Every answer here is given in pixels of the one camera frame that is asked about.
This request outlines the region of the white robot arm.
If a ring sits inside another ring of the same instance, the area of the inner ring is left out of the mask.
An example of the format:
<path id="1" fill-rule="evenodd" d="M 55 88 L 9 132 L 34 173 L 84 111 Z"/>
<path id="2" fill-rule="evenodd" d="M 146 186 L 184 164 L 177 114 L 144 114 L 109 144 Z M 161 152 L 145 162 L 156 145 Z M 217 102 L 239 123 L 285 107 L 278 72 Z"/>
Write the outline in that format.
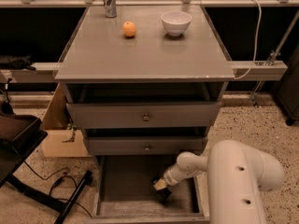
<path id="1" fill-rule="evenodd" d="M 163 198 L 170 186 L 207 174 L 210 224 L 267 224 L 260 193 L 279 189 L 282 164 L 272 155 L 234 140 L 215 144 L 206 156 L 182 152 L 152 185 Z"/>

